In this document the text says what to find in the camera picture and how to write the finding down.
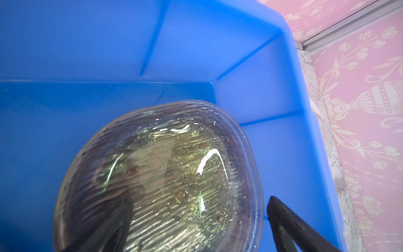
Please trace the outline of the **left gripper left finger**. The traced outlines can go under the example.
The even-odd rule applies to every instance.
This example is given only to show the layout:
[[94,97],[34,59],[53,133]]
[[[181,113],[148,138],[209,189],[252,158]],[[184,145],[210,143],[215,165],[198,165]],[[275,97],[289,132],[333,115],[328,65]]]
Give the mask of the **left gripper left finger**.
[[94,224],[64,252],[122,252],[129,233],[133,202],[129,197],[120,199],[116,207]]

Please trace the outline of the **brown clear plate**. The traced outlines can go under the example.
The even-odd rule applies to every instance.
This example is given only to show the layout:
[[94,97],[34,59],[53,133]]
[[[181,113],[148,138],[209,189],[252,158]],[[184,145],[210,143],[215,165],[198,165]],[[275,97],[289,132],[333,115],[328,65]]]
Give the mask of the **brown clear plate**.
[[255,252],[263,195],[238,122],[209,102],[147,107],[99,130],[71,163],[53,217],[55,251],[131,198],[123,252]]

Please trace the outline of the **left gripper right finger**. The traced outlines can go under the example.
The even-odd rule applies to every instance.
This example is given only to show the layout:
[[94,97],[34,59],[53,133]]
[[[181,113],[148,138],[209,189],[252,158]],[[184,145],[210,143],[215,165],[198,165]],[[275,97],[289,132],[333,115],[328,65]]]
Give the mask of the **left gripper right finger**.
[[270,197],[267,214],[278,252],[339,251],[275,196]]

